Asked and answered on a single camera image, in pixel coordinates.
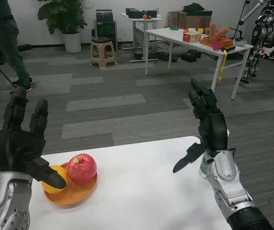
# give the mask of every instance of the toy car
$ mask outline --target toy car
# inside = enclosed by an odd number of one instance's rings
[[[274,60],[274,46],[264,46],[260,51],[260,55],[264,59],[269,58]]]

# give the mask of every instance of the white flower pot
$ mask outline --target white flower pot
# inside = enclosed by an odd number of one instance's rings
[[[63,34],[63,39],[68,53],[77,53],[81,51],[80,34]]]

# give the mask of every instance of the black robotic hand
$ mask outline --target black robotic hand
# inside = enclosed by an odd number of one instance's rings
[[[217,108],[217,99],[213,91],[192,78],[189,98],[194,107],[194,116],[200,119],[201,144],[194,143],[189,147],[187,155],[174,166],[173,173],[194,162],[207,148],[215,154],[215,150],[226,150],[228,147],[227,126],[223,113]]]
[[[0,170],[23,172],[55,188],[65,188],[66,181],[41,158],[46,144],[47,100],[38,101],[32,114],[30,132],[21,130],[27,102],[25,88],[17,87],[6,106],[0,131]]]

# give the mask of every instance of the yellow strap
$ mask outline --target yellow strap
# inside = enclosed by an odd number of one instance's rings
[[[224,74],[225,63],[227,61],[227,55],[228,55],[226,50],[223,50],[223,52],[224,52],[224,59],[223,59],[223,64],[222,64],[221,72],[220,72],[219,79],[218,79],[219,83],[221,83],[221,80],[222,80],[222,77],[223,77],[223,74]]]

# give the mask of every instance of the orange plate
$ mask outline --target orange plate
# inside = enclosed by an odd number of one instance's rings
[[[67,171],[68,163],[61,165]],[[45,191],[46,197],[54,204],[73,205],[88,197],[97,184],[97,174],[87,184],[75,184],[68,177],[68,184],[64,191],[58,194],[50,194]]]

